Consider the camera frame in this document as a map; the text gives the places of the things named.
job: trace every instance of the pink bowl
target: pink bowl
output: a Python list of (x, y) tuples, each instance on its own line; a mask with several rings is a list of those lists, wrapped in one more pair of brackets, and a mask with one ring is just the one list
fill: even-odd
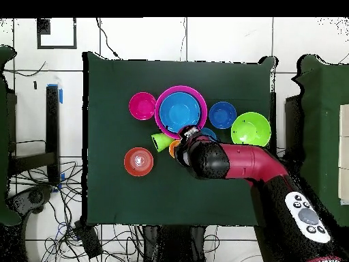
[(144, 121), (150, 119), (155, 112), (155, 98), (147, 92), (138, 92), (132, 96), (128, 109), (133, 117)]
[(204, 127), (204, 124), (206, 123), (206, 119), (207, 119), (207, 106), (206, 106), (206, 102), (204, 100), (204, 98), (202, 97), (202, 95), (200, 95), (195, 89), (192, 89), (191, 87), (186, 87), (185, 85), (177, 85), (175, 87), (170, 87), (169, 89), (165, 90), (160, 97), (157, 99), (156, 104), (155, 104), (155, 121), (157, 126), (160, 128), (160, 130), (166, 134), (167, 136), (169, 136), (170, 138), (173, 139), (179, 139), (179, 135), (175, 134), (173, 132), (168, 131), (164, 125), (161, 122), (160, 119), (160, 106), (162, 101), (167, 98), (170, 94), (175, 93), (175, 92), (186, 92), (188, 94), (190, 94), (191, 96), (195, 97), (195, 99), (198, 101), (199, 105), (200, 105), (200, 110), (201, 110), (201, 114), (200, 114), (200, 120), (198, 122), (198, 127), (200, 129), (202, 129)]

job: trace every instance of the blue bowl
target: blue bowl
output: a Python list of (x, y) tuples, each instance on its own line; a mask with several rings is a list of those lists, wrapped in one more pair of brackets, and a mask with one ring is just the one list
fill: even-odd
[(205, 136), (210, 136), (212, 139), (217, 141), (217, 136), (215, 135), (214, 131), (210, 130), (209, 128), (202, 128), (201, 134), (204, 134)]
[(235, 107), (229, 102), (217, 102), (209, 112), (209, 119), (215, 128), (226, 129), (232, 126), (237, 118)]
[(199, 122), (200, 105), (190, 94), (175, 92), (162, 101), (159, 115), (164, 127), (176, 134), (182, 127)]

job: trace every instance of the lime green bowl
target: lime green bowl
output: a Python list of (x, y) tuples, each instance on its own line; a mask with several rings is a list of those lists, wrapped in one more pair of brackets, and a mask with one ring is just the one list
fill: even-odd
[(270, 140), (270, 123), (259, 113), (243, 113), (232, 124), (231, 136), (234, 144), (264, 147)]

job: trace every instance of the cup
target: cup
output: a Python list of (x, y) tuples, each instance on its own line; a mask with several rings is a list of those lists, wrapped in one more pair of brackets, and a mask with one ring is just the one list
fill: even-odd
[(163, 132), (152, 134), (151, 139), (153, 140), (158, 153), (167, 148), (174, 141), (174, 139), (165, 135)]
[(180, 140), (174, 140), (171, 144), (170, 147), (168, 147), (168, 151), (170, 152), (170, 155), (175, 158), (175, 147), (179, 145), (181, 141)]

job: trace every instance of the black metal stand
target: black metal stand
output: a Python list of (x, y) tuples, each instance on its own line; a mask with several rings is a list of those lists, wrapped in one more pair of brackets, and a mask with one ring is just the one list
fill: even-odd
[(206, 226), (145, 226), (143, 262), (204, 262)]
[[(7, 113), (9, 115), (10, 146), (12, 154), (16, 150), (16, 103), (13, 91), (7, 94)], [(30, 156), (10, 156), (8, 177), (41, 166), (47, 166), (48, 181), (60, 182), (59, 164), (59, 94), (57, 86), (46, 88), (46, 148), (45, 153)]]

